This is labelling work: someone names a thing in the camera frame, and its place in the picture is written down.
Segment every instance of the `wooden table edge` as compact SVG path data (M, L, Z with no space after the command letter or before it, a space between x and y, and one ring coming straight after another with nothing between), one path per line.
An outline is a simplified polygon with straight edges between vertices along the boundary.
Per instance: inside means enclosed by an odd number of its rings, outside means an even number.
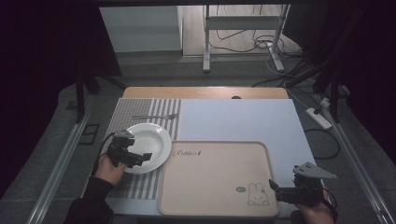
M250 87L129 87L122 98L163 99L289 99L283 88Z

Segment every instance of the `cartoon rabbit print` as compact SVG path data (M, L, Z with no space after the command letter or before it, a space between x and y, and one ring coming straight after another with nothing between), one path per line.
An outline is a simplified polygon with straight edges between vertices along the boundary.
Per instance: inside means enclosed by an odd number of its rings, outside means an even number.
M268 206L267 194L265 193L264 186L261 183L248 185L248 205L265 205Z

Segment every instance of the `power strip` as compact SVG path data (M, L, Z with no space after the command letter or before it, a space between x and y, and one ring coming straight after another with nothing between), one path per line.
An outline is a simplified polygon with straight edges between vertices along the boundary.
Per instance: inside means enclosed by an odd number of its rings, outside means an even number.
M320 114L315 114L314 113L315 109L314 108L309 108L305 110L305 112L311 117L314 121L317 122L320 127L322 127L324 130L330 129L332 125L330 124L329 121L327 121L325 118L323 118Z

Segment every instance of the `white wall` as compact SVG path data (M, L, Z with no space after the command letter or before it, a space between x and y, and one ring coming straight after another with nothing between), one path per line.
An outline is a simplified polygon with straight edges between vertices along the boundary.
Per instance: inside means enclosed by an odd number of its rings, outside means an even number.
M100 11L116 52L181 50L177 7L101 7Z

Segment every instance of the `wooden floor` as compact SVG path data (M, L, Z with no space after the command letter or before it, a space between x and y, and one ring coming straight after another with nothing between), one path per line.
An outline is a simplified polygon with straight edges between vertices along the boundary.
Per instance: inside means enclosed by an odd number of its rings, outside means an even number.
M210 16L278 16L280 14L281 5L243 5L243 6L210 6ZM202 55L205 43L204 6L187 6L182 7L183 15L183 55ZM237 33L238 31L218 31L219 37L224 38L228 35ZM253 38L260 35L273 35L275 31L245 31L241 34L234 35L227 39L221 40L216 31L210 31L209 41L215 47L235 49L244 51L254 49ZM285 36L280 37L285 44L285 51L297 51L299 46ZM272 40L272 37L262 37L260 40ZM279 41L278 46L283 49L282 42ZM211 54L235 54L227 49L211 48ZM267 49L254 49L246 53L266 54Z

